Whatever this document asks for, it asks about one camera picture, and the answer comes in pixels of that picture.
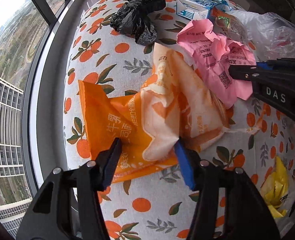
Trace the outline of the clear plastic bottle orange cap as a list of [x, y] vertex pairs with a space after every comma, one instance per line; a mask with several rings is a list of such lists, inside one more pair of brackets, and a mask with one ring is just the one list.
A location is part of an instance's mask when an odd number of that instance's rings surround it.
[[294, 24], [273, 12], [258, 14], [235, 10], [231, 14], [245, 27], [259, 61], [295, 58]]

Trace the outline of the yellow snack wrapper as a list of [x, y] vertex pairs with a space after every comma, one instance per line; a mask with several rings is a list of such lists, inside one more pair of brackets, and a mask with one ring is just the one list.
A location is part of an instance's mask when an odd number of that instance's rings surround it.
[[267, 176], [260, 189], [260, 194], [274, 219], [282, 218], [287, 213], [281, 206], [287, 198], [288, 188], [286, 167], [280, 157], [276, 156], [272, 173]]

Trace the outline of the pink paper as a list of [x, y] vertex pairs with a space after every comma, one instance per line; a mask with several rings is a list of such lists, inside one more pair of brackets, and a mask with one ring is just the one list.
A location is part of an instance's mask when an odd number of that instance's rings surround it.
[[249, 81], [234, 80], [231, 65], [254, 66], [254, 54], [247, 45], [213, 31], [209, 19], [191, 20], [178, 34], [177, 44], [194, 59], [205, 85], [227, 107], [238, 98], [248, 100], [253, 93]]

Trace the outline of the clear orange snack wrapper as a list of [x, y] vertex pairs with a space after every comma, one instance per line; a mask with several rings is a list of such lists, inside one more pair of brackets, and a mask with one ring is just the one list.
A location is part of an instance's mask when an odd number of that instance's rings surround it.
[[211, 17], [214, 20], [213, 31], [216, 34], [222, 34], [243, 44], [248, 42], [246, 28], [236, 17], [217, 8], [212, 9]]

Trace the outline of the orange snack bag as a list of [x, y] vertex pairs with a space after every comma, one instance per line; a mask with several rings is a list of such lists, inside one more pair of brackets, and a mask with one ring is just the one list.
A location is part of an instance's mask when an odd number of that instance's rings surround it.
[[79, 82], [90, 157], [122, 141], [112, 181], [139, 178], [175, 165], [179, 139], [201, 152], [228, 129], [226, 109], [174, 50], [154, 45], [152, 75], [133, 95], [109, 98], [99, 85]]

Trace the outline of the black plastic bag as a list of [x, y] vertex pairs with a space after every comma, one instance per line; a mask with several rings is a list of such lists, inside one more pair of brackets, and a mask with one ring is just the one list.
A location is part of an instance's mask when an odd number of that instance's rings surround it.
[[165, 7], [165, 0], [127, 0], [111, 17], [110, 26], [120, 34], [133, 36], [139, 45], [153, 44], [157, 31], [148, 15]]

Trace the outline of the blue white milk carton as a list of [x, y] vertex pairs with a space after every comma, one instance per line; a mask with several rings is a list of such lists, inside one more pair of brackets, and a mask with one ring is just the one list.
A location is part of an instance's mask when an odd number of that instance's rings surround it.
[[212, 19], [215, 9], [228, 12], [232, 7], [226, 0], [176, 0], [176, 14], [188, 20]]

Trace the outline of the orange fruit print tablecloth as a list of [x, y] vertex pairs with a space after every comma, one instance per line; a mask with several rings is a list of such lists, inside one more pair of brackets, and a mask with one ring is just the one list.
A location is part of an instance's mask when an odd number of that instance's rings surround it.
[[179, 139], [218, 167], [243, 168], [284, 234], [293, 224], [294, 123], [254, 97], [218, 99], [180, 43], [189, 22], [176, 0], [151, 14], [158, 39], [148, 46], [109, 25], [125, 3], [99, 0], [82, 14], [64, 89], [69, 169], [122, 142], [112, 183], [98, 192], [108, 239], [186, 239], [198, 192], [183, 181]]

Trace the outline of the dark window frame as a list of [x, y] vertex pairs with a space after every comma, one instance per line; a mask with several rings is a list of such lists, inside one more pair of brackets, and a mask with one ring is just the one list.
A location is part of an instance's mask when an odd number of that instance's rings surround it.
[[55, 14], [46, 0], [31, 0], [48, 24], [26, 79], [21, 117], [23, 167], [35, 196], [53, 168], [67, 169], [63, 143], [63, 94], [72, 27], [84, 0], [64, 0]]

